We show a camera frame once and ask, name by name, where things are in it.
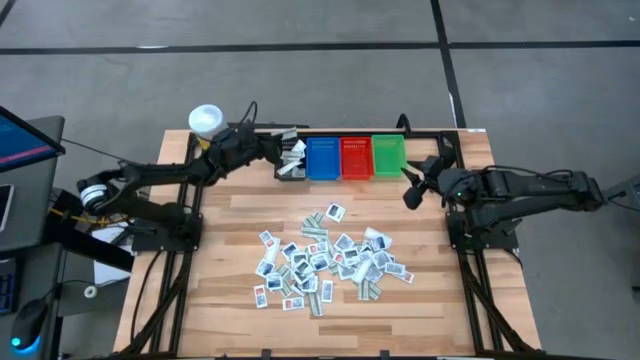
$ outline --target computer screen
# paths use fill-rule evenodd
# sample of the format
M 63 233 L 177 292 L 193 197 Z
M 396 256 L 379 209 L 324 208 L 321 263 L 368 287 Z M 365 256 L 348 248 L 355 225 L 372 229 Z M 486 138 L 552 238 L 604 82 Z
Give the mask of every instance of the computer screen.
M 64 148 L 0 107 L 0 172 L 64 154 Z

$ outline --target keyboard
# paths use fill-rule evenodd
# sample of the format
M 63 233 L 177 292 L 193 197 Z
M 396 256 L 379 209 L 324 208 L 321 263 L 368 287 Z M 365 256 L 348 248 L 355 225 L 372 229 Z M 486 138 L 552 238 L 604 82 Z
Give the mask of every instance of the keyboard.
M 18 265 L 15 258 L 0 260 L 0 316 L 18 307 Z

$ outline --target computer mouse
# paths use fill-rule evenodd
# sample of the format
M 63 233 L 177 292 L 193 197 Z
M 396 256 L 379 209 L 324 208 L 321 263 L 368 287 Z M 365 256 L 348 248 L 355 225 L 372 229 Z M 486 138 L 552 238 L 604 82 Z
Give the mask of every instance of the computer mouse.
M 11 327 L 11 346 L 16 350 L 24 350 L 38 339 L 44 319 L 47 317 L 47 303 L 42 299 L 26 303 Z

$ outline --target wooden tabletop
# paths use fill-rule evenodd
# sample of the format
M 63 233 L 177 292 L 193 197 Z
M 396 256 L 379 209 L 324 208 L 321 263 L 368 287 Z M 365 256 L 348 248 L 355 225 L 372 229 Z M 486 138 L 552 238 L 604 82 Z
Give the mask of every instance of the wooden tabletop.
M 182 162 L 188 134 L 166 131 L 158 162 Z M 468 168 L 493 164 L 487 133 L 460 130 L 460 140 Z M 407 140 L 406 149 L 412 160 L 437 154 L 434 140 Z M 261 349 L 271 349 L 274 356 L 375 356 L 380 350 L 398 356 L 473 354 L 457 256 L 449 247 L 440 198 L 425 196 L 418 210 L 408 210 L 402 201 L 408 185 L 404 178 L 279 182 L 271 164 L 256 161 L 206 188 L 201 209 L 205 229 L 193 258 L 178 355 L 258 356 Z M 178 186 L 155 187 L 151 198 L 175 201 L 177 191 Z M 271 231 L 282 239 L 281 247 L 290 241 L 310 244 L 313 240 L 300 234 L 302 220 L 324 212 L 330 202 L 347 209 L 342 223 L 323 222 L 332 241 L 343 232 L 360 241 L 368 226 L 388 234 L 393 238 L 390 252 L 415 274 L 413 284 L 385 276 L 378 283 L 378 301 L 358 301 L 357 287 L 334 276 L 333 303 L 324 304 L 323 317 L 312 317 L 308 303 L 304 310 L 283 312 L 278 293 L 268 294 L 268 308 L 256 309 L 253 286 L 264 283 L 254 274 L 264 255 L 258 234 Z M 129 344 L 133 308 L 152 257 L 136 257 L 116 351 Z M 520 266 L 500 250 L 486 251 L 486 258 L 496 305 L 526 342 L 539 346 Z M 283 262 L 281 254 L 277 259 Z M 152 269 L 137 330 L 155 309 L 163 267 L 164 254 Z M 320 273 L 321 279 L 331 277 L 328 271 Z M 485 347 L 491 348 L 486 315 L 479 303 L 478 308 Z M 172 314 L 170 309 L 167 319 Z M 165 321 L 165 329 L 170 324 Z M 161 349 L 168 348 L 168 338 L 165 330 Z

